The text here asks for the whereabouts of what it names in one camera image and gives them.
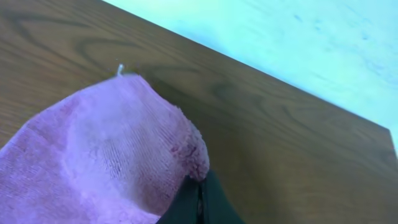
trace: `light blue surface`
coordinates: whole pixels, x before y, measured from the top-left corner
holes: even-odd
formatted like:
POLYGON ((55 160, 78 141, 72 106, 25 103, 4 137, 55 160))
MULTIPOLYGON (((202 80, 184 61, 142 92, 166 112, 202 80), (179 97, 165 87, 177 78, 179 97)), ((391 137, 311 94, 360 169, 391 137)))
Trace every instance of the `light blue surface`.
POLYGON ((398 144, 396 0, 106 0, 389 128, 398 144))

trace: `wooden table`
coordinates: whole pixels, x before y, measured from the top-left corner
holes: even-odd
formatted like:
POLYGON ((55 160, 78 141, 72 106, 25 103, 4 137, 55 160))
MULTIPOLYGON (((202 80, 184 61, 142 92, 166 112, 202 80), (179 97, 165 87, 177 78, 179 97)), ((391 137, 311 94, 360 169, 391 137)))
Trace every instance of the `wooden table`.
POLYGON ((397 223, 389 131, 94 0, 0 0, 0 145, 119 63, 201 130, 247 223, 397 223))

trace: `pink cloth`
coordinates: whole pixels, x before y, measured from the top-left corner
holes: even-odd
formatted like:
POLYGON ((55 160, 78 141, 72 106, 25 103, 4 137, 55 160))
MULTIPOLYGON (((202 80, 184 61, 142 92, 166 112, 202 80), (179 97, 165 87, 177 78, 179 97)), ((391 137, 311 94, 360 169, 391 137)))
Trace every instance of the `pink cloth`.
POLYGON ((138 75, 78 91, 0 150, 0 223, 155 223, 185 175, 205 178, 199 131, 138 75))

